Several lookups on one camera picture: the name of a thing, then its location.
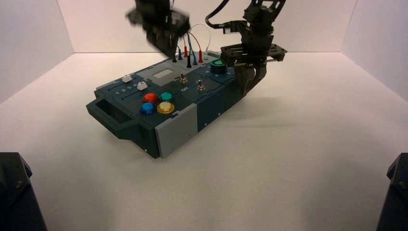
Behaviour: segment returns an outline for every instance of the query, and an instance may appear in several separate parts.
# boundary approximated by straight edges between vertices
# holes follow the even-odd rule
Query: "gray panel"
[[[162,72],[166,69],[169,69],[171,71],[173,71],[172,73],[163,76],[161,78],[156,78],[153,75]],[[175,78],[179,77],[181,75],[181,73],[186,73],[187,70],[182,70],[177,66],[174,66],[172,64],[169,63],[160,63],[158,65],[154,65],[149,69],[143,70],[141,72],[138,72],[137,75],[142,77],[143,79],[150,79],[153,83],[159,85],[160,87],[171,82],[174,81]]]
[[[198,61],[198,52],[195,52],[197,61]],[[191,71],[206,65],[207,63],[211,62],[212,60],[216,59],[215,57],[208,56],[208,60],[204,60],[203,63],[198,63],[198,65],[192,65],[193,57],[191,57],[191,68],[187,68],[187,59],[183,57],[183,60],[177,60],[177,63],[173,63],[171,59],[165,61],[164,63],[159,63],[156,65],[151,66],[150,68],[137,72],[137,75],[144,78],[145,80],[150,79],[153,83],[159,85],[160,87],[174,81],[175,78],[181,76],[181,73],[188,74]],[[172,73],[165,75],[163,77],[155,77],[154,75],[169,69]]]
[[[162,158],[168,157],[198,132],[195,103],[173,113],[176,114],[178,114],[176,117],[169,118],[154,128]]]

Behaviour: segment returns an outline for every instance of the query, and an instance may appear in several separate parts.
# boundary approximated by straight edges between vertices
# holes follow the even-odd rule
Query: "display screen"
[[[166,75],[168,75],[168,74],[170,74],[172,72],[173,71],[170,70],[170,69],[165,69],[165,70],[163,70],[163,71],[161,71],[159,73],[154,74],[153,76],[156,77],[156,78],[161,78],[161,77],[166,76]]]

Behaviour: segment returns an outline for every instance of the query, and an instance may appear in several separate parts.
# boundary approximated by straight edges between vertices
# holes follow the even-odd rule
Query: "teal button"
[[[173,99],[173,95],[169,92],[165,92],[160,96],[160,98],[162,99],[162,101],[170,101]]]

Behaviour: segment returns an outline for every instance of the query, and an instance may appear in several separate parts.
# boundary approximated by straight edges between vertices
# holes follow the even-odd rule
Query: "white backdrop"
[[[408,1],[358,0],[343,53],[408,100]]]
[[[72,53],[55,0],[0,0],[0,103]]]
[[[125,13],[134,0],[58,0],[75,52],[152,52],[140,27]],[[213,22],[240,20],[249,0],[231,0]],[[288,0],[275,23],[277,44],[289,51],[340,51],[356,0]],[[204,22],[221,0],[175,0],[175,8],[190,13],[191,24]],[[202,46],[207,31],[193,30]],[[222,35],[211,29],[210,49],[240,42],[239,35]]]

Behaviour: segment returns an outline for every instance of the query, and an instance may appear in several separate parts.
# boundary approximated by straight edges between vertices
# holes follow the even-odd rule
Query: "button cluster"
[[[156,107],[155,104],[158,102],[159,97],[154,93],[147,93],[143,96],[143,104],[140,108],[140,113],[143,115],[151,115],[156,111],[161,114],[172,113],[175,109],[174,104],[171,103],[173,99],[174,97],[172,93],[164,92],[160,95],[161,102]]]

